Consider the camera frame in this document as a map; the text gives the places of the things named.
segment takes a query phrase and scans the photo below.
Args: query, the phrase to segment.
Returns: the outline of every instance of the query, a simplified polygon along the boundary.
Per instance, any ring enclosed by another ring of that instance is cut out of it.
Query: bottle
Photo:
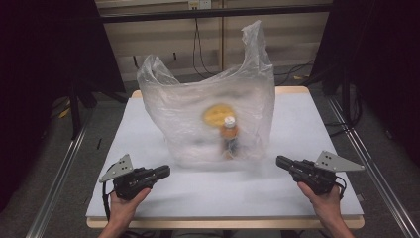
[[[233,116],[225,118],[223,126],[220,128],[220,134],[224,140],[223,142],[223,154],[226,159],[232,159],[236,156],[237,152],[237,136],[239,128],[236,123],[236,119]]]

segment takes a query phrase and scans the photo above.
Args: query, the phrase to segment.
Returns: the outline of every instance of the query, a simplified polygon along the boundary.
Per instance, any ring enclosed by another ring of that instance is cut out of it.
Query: dark background
[[[37,157],[52,104],[86,91],[124,91],[94,1],[8,1],[0,8],[0,210]]]
[[[330,14],[311,76],[331,68],[319,78],[325,94],[346,77],[420,165],[420,2],[334,2],[349,10]]]

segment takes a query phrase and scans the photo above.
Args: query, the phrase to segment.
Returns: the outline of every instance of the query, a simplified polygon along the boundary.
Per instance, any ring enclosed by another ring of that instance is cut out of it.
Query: black pole
[[[64,19],[67,24],[87,24],[87,23],[125,23],[125,22],[146,22],[159,20],[176,19],[195,19],[195,18],[214,18],[214,17],[238,17],[255,15],[275,15],[275,14],[295,14],[295,13],[317,13],[331,12],[339,10],[349,10],[334,4],[313,4],[295,5],[281,7],[261,7],[261,8],[220,8],[204,10],[185,10],[172,12],[137,13],[137,14],[108,14],[95,18]]]

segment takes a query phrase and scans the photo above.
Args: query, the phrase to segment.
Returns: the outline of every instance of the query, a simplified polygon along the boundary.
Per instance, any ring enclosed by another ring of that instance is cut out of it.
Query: wooden table edge
[[[275,88],[275,94],[281,93],[309,93],[309,90],[305,86],[277,86]],[[141,98],[142,92],[140,90],[136,90],[132,94],[133,98]]]
[[[344,216],[350,229],[360,229],[365,225],[362,215]],[[88,217],[90,228],[103,228],[107,224],[106,217]],[[280,218],[135,218],[131,228],[139,229],[319,229],[323,228],[316,216],[280,217]]]

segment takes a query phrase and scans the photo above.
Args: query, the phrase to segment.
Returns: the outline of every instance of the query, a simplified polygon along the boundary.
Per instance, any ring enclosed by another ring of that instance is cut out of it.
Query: wrist
[[[116,224],[114,222],[108,222],[102,233],[99,235],[100,238],[117,238],[124,233],[126,227],[123,225]]]
[[[342,217],[334,221],[330,221],[326,223],[323,222],[323,225],[332,234],[334,238],[353,238],[354,237]]]

